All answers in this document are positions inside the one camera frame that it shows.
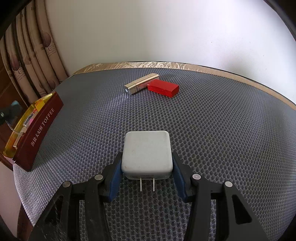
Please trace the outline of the beige fabric table edge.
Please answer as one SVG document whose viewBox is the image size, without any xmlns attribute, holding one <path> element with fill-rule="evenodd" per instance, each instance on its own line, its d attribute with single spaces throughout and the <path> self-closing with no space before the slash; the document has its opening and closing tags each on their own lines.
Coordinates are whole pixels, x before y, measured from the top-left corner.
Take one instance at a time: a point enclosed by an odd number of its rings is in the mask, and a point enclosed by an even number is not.
<svg viewBox="0 0 296 241">
<path fill-rule="evenodd" d="M 291 100 L 286 98 L 285 96 L 281 95 L 280 93 L 276 92 L 275 90 L 258 83 L 252 79 L 246 78 L 244 76 L 240 76 L 238 74 L 234 74 L 231 72 L 227 72 L 220 69 L 215 69 L 211 67 L 195 65 L 195 64 L 188 64 L 188 63 L 177 63 L 177 62 L 156 62 L 156 61 L 147 61 L 147 62 L 116 62 L 116 63 L 96 63 L 90 64 L 85 66 L 73 74 L 83 74 L 83 73 L 92 73 L 92 72 L 99 72 L 104 70 L 115 70 L 115 69 L 135 69 L 135 68 L 161 68 L 161 69 L 175 69 L 175 70 L 186 70 L 186 71 L 193 71 L 198 73 L 205 73 L 211 74 L 215 76 L 229 78 L 252 87 L 259 89 L 263 92 L 268 93 L 269 95 L 279 99 L 283 103 L 287 104 L 290 108 L 295 110 L 295 103 Z"/>
</svg>

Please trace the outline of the clear case with blue-red card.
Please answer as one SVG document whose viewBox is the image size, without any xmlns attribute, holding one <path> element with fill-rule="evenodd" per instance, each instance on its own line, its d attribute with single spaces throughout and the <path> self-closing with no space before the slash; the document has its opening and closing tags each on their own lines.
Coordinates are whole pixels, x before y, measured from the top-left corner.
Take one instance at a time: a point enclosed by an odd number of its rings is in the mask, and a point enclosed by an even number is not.
<svg viewBox="0 0 296 241">
<path fill-rule="evenodd" d="M 25 114 L 21 117 L 20 121 L 17 123 L 16 127 L 13 129 L 13 132 L 10 137 L 10 141 L 12 141 L 12 147 L 17 149 L 18 144 L 26 133 L 31 123 L 35 119 L 38 114 L 37 108 L 28 109 Z"/>
</svg>

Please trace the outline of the red rectangular block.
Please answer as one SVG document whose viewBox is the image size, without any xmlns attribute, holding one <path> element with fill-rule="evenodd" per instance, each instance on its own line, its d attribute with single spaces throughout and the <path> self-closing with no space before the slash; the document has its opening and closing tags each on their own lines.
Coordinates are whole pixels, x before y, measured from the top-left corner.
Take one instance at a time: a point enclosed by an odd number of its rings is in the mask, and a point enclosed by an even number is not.
<svg viewBox="0 0 296 241">
<path fill-rule="evenodd" d="M 159 79 L 152 80 L 147 85 L 147 88 L 149 91 L 158 93 L 169 98 L 174 97 L 180 90 L 179 85 Z"/>
</svg>

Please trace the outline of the beige patterned curtain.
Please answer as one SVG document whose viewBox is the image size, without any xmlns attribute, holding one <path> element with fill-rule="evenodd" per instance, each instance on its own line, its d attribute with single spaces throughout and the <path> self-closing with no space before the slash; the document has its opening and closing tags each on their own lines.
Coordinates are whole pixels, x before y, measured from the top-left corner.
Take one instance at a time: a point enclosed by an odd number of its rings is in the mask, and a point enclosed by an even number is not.
<svg viewBox="0 0 296 241">
<path fill-rule="evenodd" d="M 1 61 L 26 105 L 68 78 L 45 1 L 1 1 Z"/>
</svg>

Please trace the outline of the white power adapter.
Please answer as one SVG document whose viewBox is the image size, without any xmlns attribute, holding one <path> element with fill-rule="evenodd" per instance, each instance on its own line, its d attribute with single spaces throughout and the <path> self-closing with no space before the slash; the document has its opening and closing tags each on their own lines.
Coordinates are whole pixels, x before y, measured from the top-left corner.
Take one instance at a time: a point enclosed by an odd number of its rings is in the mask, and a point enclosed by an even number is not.
<svg viewBox="0 0 296 241">
<path fill-rule="evenodd" d="M 166 180 L 173 170 L 170 135 L 167 131 L 131 131 L 125 135 L 121 170 L 129 180 Z"/>
</svg>

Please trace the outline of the red gold toffee tin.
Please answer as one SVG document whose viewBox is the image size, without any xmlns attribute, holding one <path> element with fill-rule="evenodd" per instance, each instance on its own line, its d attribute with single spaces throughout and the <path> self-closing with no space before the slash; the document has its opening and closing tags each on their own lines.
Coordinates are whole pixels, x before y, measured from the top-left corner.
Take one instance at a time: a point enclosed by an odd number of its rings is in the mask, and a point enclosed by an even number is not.
<svg viewBox="0 0 296 241">
<path fill-rule="evenodd" d="M 59 94 L 55 91 L 33 102 L 28 109 L 37 108 L 39 111 L 37 116 L 21 138 L 17 149 L 13 148 L 12 141 L 8 140 L 3 153 L 4 157 L 12 164 L 17 164 L 29 172 L 49 127 L 63 105 Z"/>
</svg>

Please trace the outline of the grey honeycomb mesh mat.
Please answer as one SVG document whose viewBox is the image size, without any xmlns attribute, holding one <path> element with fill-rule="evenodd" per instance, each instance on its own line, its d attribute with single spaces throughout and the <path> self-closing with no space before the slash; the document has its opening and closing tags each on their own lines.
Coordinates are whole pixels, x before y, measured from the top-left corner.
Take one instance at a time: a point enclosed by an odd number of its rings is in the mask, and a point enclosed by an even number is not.
<svg viewBox="0 0 296 241">
<path fill-rule="evenodd" d="M 31 223 L 64 181 L 87 181 L 112 163 L 127 132 L 167 131 L 185 164 L 209 181 L 233 182 L 268 239 L 279 239 L 295 216 L 295 110 L 248 84 L 186 70 L 155 70 L 179 85 L 175 97 L 125 92 L 126 83 L 151 72 L 77 74 L 56 88 L 64 105 L 32 170 L 14 166 Z"/>
</svg>

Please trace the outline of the dark wooden cabinet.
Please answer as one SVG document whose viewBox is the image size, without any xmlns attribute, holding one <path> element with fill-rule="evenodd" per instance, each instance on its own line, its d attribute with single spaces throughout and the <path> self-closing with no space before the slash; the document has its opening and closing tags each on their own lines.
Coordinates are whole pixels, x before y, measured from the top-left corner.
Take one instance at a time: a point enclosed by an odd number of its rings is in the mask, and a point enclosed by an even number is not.
<svg viewBox="0 0 296 241">
<path fill-rule="evenodd" d="M 27 109 L 13 85 L 1 58 L 1 163 L 13 170 L 13 165 L 3 155 L 6 144 L 12 134 L 12 128 Z"/>
</svg>

